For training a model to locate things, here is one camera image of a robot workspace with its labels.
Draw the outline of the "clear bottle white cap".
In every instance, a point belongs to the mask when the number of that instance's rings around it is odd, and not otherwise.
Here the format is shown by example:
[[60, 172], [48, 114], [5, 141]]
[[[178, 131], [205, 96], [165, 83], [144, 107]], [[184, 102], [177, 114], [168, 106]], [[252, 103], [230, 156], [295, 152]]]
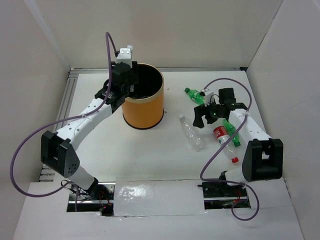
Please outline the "clear bottle white cap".
[[187, 138], [190, 146], [197, 152], [202, 151], [205, 148], [205, 143], [202, 137], [199, 135], [195, 127], [190, 123], [190, 121], [183, 115], [179, 115], [179, 122], [181, 129]]

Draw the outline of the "green bottle under right arm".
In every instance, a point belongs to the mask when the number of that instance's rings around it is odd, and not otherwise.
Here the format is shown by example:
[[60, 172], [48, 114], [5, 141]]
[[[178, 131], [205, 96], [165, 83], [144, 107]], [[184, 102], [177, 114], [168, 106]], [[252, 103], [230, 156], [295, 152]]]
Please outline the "green bottle under right arm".
[[[222, 123], [223, 123], [223, 126], [224, 126], [225, 130], [227, 131], [228, 135], [231, 137], [236, 132], [237, 129], [235, 128], [234, 125], [232, 125], [225, 118], [222, 119]], [[239, 137], [238, 133], [232, 138], [231, 141], [233, 142], [233, 144], [236, 148], [241, 146], [240, 137]]]

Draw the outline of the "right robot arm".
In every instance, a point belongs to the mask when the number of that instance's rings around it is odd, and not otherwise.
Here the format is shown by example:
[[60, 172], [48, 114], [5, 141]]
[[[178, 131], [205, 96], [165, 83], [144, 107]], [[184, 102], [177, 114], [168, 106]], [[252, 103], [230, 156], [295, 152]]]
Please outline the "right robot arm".
[[236, 134], [246, 145], [240, 166], [223, 171], [218, 178], [220, 194], [230, 196], [236, 185], [280, 179], [283, 175], [283, 142], [262, 130], [250, 116], [250, 107], [237, 102], [233, 88], [220, 89], [218, 103], [209, 89], [201, 90], [200, 95], [204, 103], [194, 108], [193, 126], [202, 129], [203, 120], [213, 124], [218, 119], [226, 119], [234, 125]]

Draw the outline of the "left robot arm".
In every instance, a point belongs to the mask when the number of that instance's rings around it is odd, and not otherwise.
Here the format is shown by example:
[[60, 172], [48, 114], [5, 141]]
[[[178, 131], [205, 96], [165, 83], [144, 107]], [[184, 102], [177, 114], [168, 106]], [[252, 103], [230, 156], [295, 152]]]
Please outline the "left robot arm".
[[41, 136], [41, 162], [77, 185], [88, 200], [97, 197], [104, 188], [81, 166], [76, 150], [95, 127], [125, 102], [138, 82], [136, 61], [112, 62], [109, 79], [80, 117], [56, 132], [46, 131]]

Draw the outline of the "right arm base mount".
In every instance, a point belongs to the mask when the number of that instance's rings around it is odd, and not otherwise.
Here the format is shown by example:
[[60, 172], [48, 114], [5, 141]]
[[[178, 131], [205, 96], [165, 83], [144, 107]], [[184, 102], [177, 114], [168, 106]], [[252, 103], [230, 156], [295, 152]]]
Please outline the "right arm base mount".
[[224, 182], [203, 181], [197, 185], [202, 190], [204, 209], [250, 208], [246, 189], [241, 185], [228, 185]]

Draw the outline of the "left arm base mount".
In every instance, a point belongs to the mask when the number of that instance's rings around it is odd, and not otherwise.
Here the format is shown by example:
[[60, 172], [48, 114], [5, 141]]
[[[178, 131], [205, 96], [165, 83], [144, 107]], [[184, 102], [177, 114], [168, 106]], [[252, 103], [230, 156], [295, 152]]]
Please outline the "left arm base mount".
[[89, 194], [74, 184], [65, 186], [68, 190], [67, 213], [98, 213], [100, 216], [114, 216], [115, 182], [100, 182], [97, 190]]

